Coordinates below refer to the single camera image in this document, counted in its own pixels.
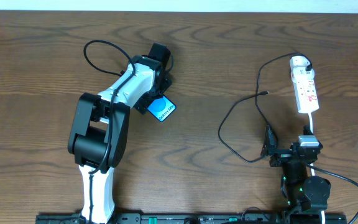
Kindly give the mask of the blue Galaxy smartphone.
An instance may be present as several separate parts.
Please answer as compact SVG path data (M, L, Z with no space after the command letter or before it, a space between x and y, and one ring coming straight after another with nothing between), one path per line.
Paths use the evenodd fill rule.
M161 98L153 100L147 110L158 121L164 122L176 110L176 108L176 105L163 95Z

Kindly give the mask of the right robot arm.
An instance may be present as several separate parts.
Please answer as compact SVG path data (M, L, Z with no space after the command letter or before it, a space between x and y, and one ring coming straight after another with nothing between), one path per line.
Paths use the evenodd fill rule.
M266 126L260 155L270 158L271 167L282 168L281 191L288 202L288 208L282 212L284 223L326 223L324 211L328 208L331 183L307 171L322 148L310 128L305 126L296 142L288 149L279 149L273 129Z

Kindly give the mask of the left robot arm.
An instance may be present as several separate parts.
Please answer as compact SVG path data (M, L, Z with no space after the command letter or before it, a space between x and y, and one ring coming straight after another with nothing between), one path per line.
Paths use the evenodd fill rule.
M154 43L147 55L128 57L127 68L108 89L80 96L68 140L83 177L82 223L108 223L115 211L114 169L127 145L131 109L165 121L176 105L165 96L172 84L167 46Z

